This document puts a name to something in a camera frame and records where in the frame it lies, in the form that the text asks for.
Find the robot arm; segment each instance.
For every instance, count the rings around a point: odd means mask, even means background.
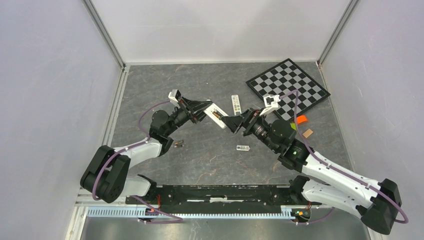
[[[173,143],[170,135],[174,131],[188,121],[196,124],[209,116],[221,128],[228,127],[233,133],[244,128],[243,136],[253,134],[278,154],[278,160],[286,168],[325,182],[297,176],[289,188],[290,198],[297,204],[326,204],[351,213],[379,233],[390,233],[398,210],[386,198],[388,196],[399,206],[402,204],[396,183],[389,179],[378,182],[330,161],[295,139],[296,131],[285,120],[278,119],[269,124],[265,116],[278,109],[280,96],[266,96],[265,108],[250,108],[238,116],[228,116],[210,100],[186,99],[178,90],[170,92],[168,97],[176,110],[171,115],[164,110],[156,111],[152,116],[149,137],[132,145],[115,149],[104,145],[97,150],[81,178],[80,185],[84,189],[93,192],[101,169],[115,156],[108,163],[109,169],[99,178],[95,195],[107,203],[119,196],[145,196],[151,181],[142,175],[127,178],[129,168],[165,154]],[[362,184],[353,178],[360,179]],[[387,195],[386,198],[374,190]]]
[[[330,161],[313,149],[310,149],[311,153],[305,144],[295,139],[296,131],[288,121],[278,119],[269,124],[265,120],[267,114],[279,108],[280,96],[265,96],[263,100],[265,108],[250,108],[239,116],[225,116],[221,120],[233,133],[244,128],[243,136],[253,134],[271,151],[279,154],[278,160],[286,168],[328,184],[318,183],[305,176],[296,177],[290,190],[291,197],[298,203],[317,202],[344,210],[360,218],[369,228],[389,234],[398,210],[370,188],[383,192],[400,206],[402,202],[396,183],[389,179],[378,182],[366,178]],[[360,179],[366,185],[342,173]]]
[[[150,181],[144,176],[128,177],[128,170],[133,166],[165,154],[171,147],[173,139],[170,135],[188,121],[194,124],[201,122],[212,101],[194,101],[181,96],[174,89],[168,95],[176,110],[169,115],[164,110],[155,111],[149,129],[149,137],[128,146],[111,148],[101,146],[95,153],[88,168],[83,174],[80,185],[89,192],[93,188],[106,162],[116,155],[101,175],[95,195],[107,203],[112,203],[119,196],[144,196],[150,188]]]

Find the white remote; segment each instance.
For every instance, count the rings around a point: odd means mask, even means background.
[[[234,110],[234,115],[237,113],[242,114],[242,108],[240,107],[239,95],[231,95],[232,100],[232,109]]]
[[[249,151],[251,149],[251,147],[250,146],[247,146],[247,145],[237,145],[237,148],[236,149],[238,151]]]

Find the orange block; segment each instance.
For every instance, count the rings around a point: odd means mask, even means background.
[[[306,118],[305,115],[300,115],[296,118],[296,122],[297,124],[307,123],[308,119]]]
[[[311,129],[308,129],[308,130],[306,130],[306,131],[303,133],[303,136],[307,139],[307,138],[309,138],[309,136],[310,136],[312,133],[313,133],[313,131],[312,131]]]

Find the white wall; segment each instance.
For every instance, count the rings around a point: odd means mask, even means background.
[[[124,61],[317,60],[349,0],[92,0]]]
[[[119,67],[80,0],[0,3],[0,239],[64,239]]]
[[[424,234],[423,10],[424,1],[360,1],[323,64],[356,170],[400,188],[410,223],[395,223],[393,240]]]

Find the black and white checkered board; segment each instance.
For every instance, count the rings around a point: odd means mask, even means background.
[[[303,114],[330,96],[321,85],[289,58],[246,82],[261,99],[267,95],[284,95],[298,89],[297,115]],[[280,119],[292,120],[295,115],[294,94],[285,97],[274,113]]]

